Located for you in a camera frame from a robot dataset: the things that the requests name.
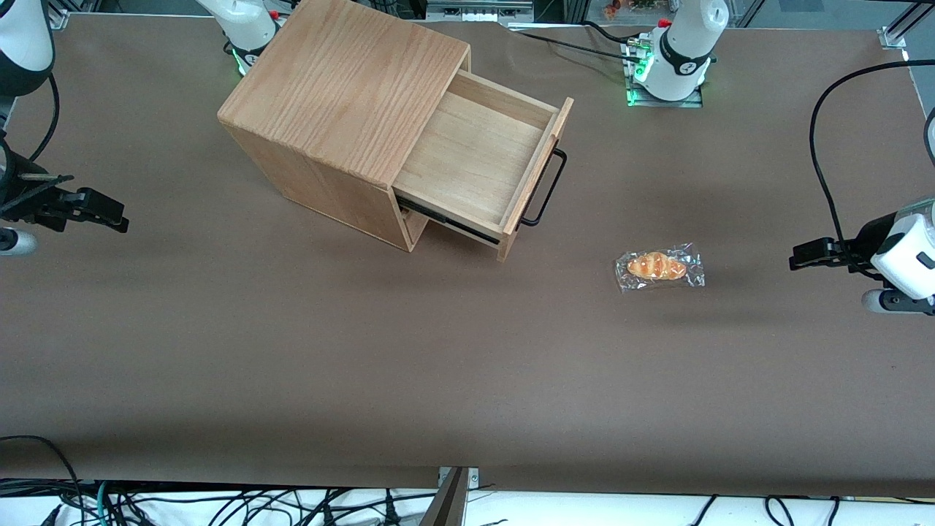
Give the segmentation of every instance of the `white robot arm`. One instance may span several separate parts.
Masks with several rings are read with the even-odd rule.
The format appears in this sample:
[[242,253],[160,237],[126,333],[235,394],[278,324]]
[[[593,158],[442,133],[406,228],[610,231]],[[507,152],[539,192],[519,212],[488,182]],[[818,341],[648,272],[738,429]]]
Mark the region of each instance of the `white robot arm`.
[[661,100],[685,99],[704,82],[714,44],[729,18],[724,0],[685,0],[671,26],[640,35],[650,41],[649,53],[634,80]]
[[27,95],[49,77],[55,47],[46,0],[0,0],[0,96]]
[[250,71],[279,25],[266,11],[262,0],[197,0],[214,15],[233,48],[241,75]]
[[[28,95],[48,80],[55,117],[42,143],[28,158],[13,152],[0,129],[0,219],[23,221],[57,232],[68,221],[87,221],[126,232],[123,205],[94,191],[68,192],[58,187],[73,179],[51,175],[36,159],[51,138],[58,117],[58,91],[52,76],[55,47],[47,18],[47,0],[0,0],[0,97]],[[36,249],[36,238],[23,230],[0,228],[0,256],[25,256]]]

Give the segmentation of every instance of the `green led light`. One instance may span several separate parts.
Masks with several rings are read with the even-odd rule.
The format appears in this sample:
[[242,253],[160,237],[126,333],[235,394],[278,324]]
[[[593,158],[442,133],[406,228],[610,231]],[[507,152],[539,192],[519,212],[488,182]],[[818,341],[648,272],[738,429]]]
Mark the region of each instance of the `green led light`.
[[237,71],[240,73],[240,76],[243,77],[247,74],[247,68],[244,67],[243,61],[240,60],[236,52],[234,53],[234,60],[237,61]]

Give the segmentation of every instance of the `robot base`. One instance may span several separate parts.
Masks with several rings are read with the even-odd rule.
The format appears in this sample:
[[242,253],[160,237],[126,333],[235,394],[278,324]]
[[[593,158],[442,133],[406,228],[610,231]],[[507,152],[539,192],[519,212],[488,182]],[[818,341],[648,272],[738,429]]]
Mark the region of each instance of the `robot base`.
[[[639,48],[630,47],[626,44],[620,45],[620,51],[624,56],[638,56]],[[682,100],[662,100],[651,95],[642,84],[636,82],[637,68],[639,64],[629,61],[624,63],[624,78],[626,79],[626,104],[628,106],[650,106],[654,108],[701,108],[701,88],[695,88],[691,95]]]

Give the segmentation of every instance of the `metal frame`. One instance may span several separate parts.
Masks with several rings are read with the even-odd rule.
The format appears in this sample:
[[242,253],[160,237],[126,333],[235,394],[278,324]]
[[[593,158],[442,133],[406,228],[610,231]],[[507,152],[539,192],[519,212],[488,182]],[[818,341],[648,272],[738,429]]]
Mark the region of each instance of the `metal frame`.
[[439,479],[439,492],[435,494],[432,504],[419,521],[419,526],[463,526],[465,507],[468,505],[468,489],[477,488],[478,469],[441,468]]
[[754,17],[764,5],[766,5],[766,0],[752,0],[747,10],[743,12],[740,21],[737,22],[737,27],[750,27],[750,24],[754,21]]
[[935,4],[912,4],[906,7],[906,10],[902,11],[889,25],[877,30],[880,43],[888,49],[905,48],[906,35],[931,14],[933,9],[935,9]]

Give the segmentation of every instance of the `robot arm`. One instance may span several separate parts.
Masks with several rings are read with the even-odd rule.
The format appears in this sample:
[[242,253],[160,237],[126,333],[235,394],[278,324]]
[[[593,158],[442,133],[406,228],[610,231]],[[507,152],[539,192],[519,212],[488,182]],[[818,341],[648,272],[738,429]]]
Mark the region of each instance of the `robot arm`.
[[844,266],[879,272],[871,275],[884,288],[864,294],[867,310],[935,315],[935,197],[870,221],[844,243],[821,238],[796,246],[789,258],[791,270]]
[[[0,0],[0,98],[28,95],[51,77],[55,48],[47,0]],[[58,95],[55,94],[56,115]],[[68,192],[59,183],[70,175],[50,175],[35,163],[40,149],[24,157],[13,152],[0,129],[0,219],[44,226],[56,232],[68,221],[91,222],[126,232],[123,205],[91,188]],[[36,248],[31,234],[0,228],[0,256],[24,256]]]
[[51,74],[47,10],[46,0],[0,0],[0,96],[31,94]]

